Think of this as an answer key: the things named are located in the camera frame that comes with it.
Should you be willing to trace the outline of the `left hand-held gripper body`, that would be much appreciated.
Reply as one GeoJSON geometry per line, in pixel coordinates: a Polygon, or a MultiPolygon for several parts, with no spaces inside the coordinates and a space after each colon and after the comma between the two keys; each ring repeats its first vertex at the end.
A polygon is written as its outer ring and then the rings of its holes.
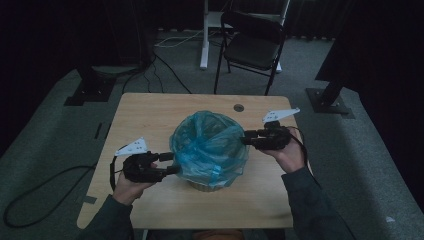
{"type": "Polygon", "coordinates": [[[166,169],[154,168],[156,161],[160,161],[158,153],[152,153],[143,137],[121,147],[115,157],[126,156],[123,162],[122,172],[126,179],[135,183],[161,182],[167,176],[166,169]]]}

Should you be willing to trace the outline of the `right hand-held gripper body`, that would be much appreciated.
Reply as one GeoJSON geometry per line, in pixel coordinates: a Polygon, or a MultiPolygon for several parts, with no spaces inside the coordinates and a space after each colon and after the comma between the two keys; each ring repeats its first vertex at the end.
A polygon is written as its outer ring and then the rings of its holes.
{"type": "Polygon", "coordinates": [[[270,110],[263,117],[264,128],[257,131],[258,137],[254,140],[255,148],[258,150],[284,149],[293,138],[293,135],[287,127],[280,124],[280,120],[299,111],[299,108],[270,110]]]}

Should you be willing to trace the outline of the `green plastic trash bin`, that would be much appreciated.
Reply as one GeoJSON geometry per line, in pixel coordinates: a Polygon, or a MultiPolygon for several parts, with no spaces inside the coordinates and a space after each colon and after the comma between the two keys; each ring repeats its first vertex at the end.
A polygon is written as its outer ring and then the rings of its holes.
{"type": "Polygon", "coordinates": [[[199,184],[199,183],[196,183],[196,182],[193,182],[193,181],[187,181],[187,182],[192,188],[194,188],[198,191],[201,191],[201,192],[215,192],[215,191],[219,191],[223,188],[223,187],[219,187],[219,186],[217,187],[217,186],[203,185],[203,184],[199,184]]]}

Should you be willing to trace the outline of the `blue plastic trash bag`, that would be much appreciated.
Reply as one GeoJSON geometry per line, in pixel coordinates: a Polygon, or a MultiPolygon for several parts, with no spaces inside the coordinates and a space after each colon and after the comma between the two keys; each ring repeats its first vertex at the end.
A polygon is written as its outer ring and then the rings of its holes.
{"type": "Polygon", "coordinates": [[[243,136],[243,128],[226,115],[198,111],[186,117],[169,139],[177,176],[211,190],[231,186],[249,158],[243,136]]]}

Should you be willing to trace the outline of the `person's left hand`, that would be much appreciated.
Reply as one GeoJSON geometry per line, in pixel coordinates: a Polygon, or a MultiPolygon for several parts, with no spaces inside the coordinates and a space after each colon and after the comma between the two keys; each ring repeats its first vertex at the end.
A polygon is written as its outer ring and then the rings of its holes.
{"type": "Polygon", "coordinates": [[[130,206],[133,202],[139,199],[143,192],[152,187],[153,183],[136,183],[128,180],[123,173],[119,175],[115,190],[112,197],[117,202],[130,206]]]}

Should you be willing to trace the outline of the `person's right hand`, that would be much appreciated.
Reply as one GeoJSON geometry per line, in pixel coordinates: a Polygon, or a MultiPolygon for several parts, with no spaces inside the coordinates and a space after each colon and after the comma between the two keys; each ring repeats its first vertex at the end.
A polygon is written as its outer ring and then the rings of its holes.
{"type": "Polygon", "coordinates": [[[301,145],[294,139],[279,150],[262,150],[262,153],[273,157],[285,173],[292,173],[305,166],[301,145]]]}

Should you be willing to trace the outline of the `black stand with base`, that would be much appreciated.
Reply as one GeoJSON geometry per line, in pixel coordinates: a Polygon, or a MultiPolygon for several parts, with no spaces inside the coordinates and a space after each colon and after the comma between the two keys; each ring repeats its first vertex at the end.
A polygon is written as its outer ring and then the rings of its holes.
{"type": "Polygon", "coordinates": [[[306,94],[315,113],[338,114],[345,119],[354,119],[352,110],[347,107],[340,96],[343,85],[329,82],[321,88],[306,88],[306,94]]]}
{"type": "Polygon", "coordinates": [[[86,102],[107,102],[110,98],[115,77],[102,77],[88,65],[79,65],[77,72],[81,81],[72,96],[69,96],[65,106],[82,106],[86,102]]]}

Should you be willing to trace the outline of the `black folding chair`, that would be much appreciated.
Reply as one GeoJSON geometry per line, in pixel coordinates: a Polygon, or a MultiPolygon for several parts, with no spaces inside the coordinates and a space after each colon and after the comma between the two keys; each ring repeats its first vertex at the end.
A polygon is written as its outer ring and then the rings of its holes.
{"type": "Polygon", "coordinates": [[[239,68],[268,78],[267,96],[277,73],[286,31],[281,23],[238,11],[226,11],[220,17],[220,46],[214,93],[217,93],[222,60],[227,70],[239,68]]]}

